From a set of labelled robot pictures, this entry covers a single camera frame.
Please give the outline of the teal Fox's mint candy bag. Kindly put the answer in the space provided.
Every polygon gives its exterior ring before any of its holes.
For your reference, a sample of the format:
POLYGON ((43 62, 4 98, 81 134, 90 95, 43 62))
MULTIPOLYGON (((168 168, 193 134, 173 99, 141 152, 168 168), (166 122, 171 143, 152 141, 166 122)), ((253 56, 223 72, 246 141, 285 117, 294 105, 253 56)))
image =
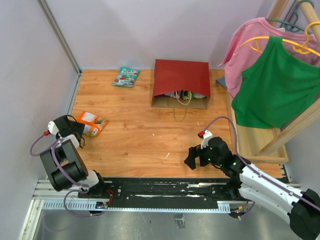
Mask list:
POLYGON ((140 74, 140 70, 121 67, 112 85, 116 87, 132 88, 140 74))

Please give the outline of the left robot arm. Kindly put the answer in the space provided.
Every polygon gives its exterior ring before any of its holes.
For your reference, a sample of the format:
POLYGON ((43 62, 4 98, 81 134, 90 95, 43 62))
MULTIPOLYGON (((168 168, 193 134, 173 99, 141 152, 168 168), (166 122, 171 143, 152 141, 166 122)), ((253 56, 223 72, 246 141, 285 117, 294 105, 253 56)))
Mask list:
POLYGON ((85 146, 83 137, 85 124, 71 115, 63 115, 50 121, 43 137, 55 136, 51 146, 39 156, 48 179, 56 191, 79 187, 80 195, 89 198, 101 198, 107 193, 107 185, 95 170, 88 170, 78 153, 85 146))

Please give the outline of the red paper bag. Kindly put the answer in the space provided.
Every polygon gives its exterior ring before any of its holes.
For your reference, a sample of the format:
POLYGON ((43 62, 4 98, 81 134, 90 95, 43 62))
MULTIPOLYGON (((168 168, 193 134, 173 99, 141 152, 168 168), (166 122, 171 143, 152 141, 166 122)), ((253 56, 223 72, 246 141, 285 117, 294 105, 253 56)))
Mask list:
POLYGON ((154 65, 154 83, 151 107, 169 108, 174 111, 206 110, 211 98, 211 80, 209 63, 204 61, 187 61, 156 59, 154 65), (179 100, 162 96, 174 91, 190 91, 204 95, 205 98, 179 100))

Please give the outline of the orange Fox's fruits candy bag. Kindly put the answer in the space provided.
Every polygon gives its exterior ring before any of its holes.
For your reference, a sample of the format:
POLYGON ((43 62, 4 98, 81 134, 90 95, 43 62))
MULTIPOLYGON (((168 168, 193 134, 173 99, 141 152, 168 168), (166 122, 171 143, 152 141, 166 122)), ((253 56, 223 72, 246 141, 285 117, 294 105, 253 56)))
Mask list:
POLYGON ((84 124, 83 133, 91 138, 99 136, 101 131, 110 122, 108 119, 99 117, 87 111, 83 111, 78 115, 76 120, 79 123, 84 124))

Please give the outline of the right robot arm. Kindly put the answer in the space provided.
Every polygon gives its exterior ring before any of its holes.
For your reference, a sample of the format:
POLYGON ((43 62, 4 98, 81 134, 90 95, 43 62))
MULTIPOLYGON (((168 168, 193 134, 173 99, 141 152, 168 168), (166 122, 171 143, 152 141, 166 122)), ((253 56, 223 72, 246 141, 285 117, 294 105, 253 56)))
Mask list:
POLYGON ((190 169, 212 165, 233 182, 226 188, 232 200, 241 197, 273 212, 289 224, 302 240, 315 240, 320 235, 320 196, 308 188, 303 191, 287 185, 260 170, 239 154, 233 154, 220 137, 208 137, 188 149, 184 163, 190 169))

